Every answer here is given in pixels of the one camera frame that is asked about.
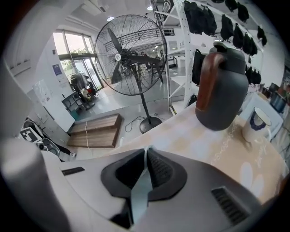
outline wooden board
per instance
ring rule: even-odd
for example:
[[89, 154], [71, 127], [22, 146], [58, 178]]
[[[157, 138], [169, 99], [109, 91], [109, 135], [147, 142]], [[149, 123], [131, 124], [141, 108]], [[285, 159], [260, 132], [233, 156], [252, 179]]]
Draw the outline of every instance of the wooden board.
[[119, 130], [120, 127], [101, 131], [89, 131], [87, 135], [86, 132], [77, 133], [71, 135], [68, 146], [87, 147], [88, 140], [88, 146], [90, 148], [115, 147]]
[[[107, 129], [114, 129], [121, 125], [122, 117], [119, 114], [106, 116], [94, 119], [87, 122], [87, 132], [89, 131], [103, 131]], [[76, 124], [72, 130], [71, 135], [85, 132], [86, 123]]]

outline white mug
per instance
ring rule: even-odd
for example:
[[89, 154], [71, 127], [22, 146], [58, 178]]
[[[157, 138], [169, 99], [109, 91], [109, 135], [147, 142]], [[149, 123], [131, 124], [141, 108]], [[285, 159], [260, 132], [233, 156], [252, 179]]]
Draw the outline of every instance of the white mug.
[[262, 137], [265, 132], [268, 131], [270, 141], [270, 126], [271, 120], [268, 115], [260, 108], [255, 107], [253, 113], [251, 114], [242, 129], [242, 135], [247, 142], [252, 142], [259, 137]]

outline fan stand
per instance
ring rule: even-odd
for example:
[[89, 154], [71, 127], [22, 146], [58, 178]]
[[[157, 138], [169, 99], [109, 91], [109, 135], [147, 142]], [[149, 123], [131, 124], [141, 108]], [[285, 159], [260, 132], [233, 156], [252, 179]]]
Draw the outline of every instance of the fan stand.
[[144, 107], [144, 110], [145, 110], [145, 113], [146, 113], [146, 116], [147, 118], [145, 118], [141, 123], [140, 123], [140, 131], [142, 134], [150, 131], [152, 128], [158, 126], [159, 124], [162, 123], [161, 119], [157, 118], [157, 117], [151, 117], [148, 113], [148, 109], [147, 109], [147, 105], [146, 105], [146, 102], [145, 102], [145, 98], [144, 98], [144, 94], [142, 93], [142, 83], [140, 81], [140, 76], [141, 76], [141, 73], [140, 73], [140, 65], [139, 63], [137, 64], [138, 66], [138, 73], [139, 75], [137, 74], [137, 70], [136, 70], [136, 67], [132, 67], [132, 70], [133, 70], [133, 74], [134, 74], [134, 77], [136, 79], [136, 82], [137, 82], [137, 86], [139, 88], [139, 91], [140, 91], [140, 96], [141, 96], [141, 99], [142, 99], [142, 105]]
[[154, 127], [158, 126], [159, 124], [161, 124], [162, 121], [159, 118], [157, 118], [157, 117], [151, 117], [149, 115], [143, 93], [140, 94], [140, 96], [141, 96], [141, 99], [142, 99], [142, 105], [143, 105], [143, 107], [145, 109], [145, 113], [146, 113], [146, 116], [147, 116], [147, 118], [144, 119], [140, 123], [140, 131], [141, 131], [142, 134], [144, 134], [144, 133], [150, 131], [152, 128], [154, 128]]

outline standing fan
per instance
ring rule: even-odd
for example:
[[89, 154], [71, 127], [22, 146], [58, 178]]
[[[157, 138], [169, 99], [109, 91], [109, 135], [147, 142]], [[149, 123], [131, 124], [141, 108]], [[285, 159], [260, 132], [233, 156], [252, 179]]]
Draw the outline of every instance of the standing fan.
[[162, 121], [148, 113], [143, 93], [160, 78], [167, 58], [164, 35], [151, 19], [123, 15], [107, 23], [95, 44], [97, 69], [106, 84], [124, 95], [140, 95], [147, 118], [140, 124], [142, 134]]

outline ceiling light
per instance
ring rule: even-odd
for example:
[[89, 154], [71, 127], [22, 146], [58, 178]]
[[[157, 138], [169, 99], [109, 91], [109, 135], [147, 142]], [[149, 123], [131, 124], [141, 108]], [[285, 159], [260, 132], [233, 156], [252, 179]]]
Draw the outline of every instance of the ceiling light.
[[107, 19], [107, 21], [110, 22], [110, 21], [112, 21], [113, 19], [114, 19], [114, 17], [109, 17], [109, 18]]

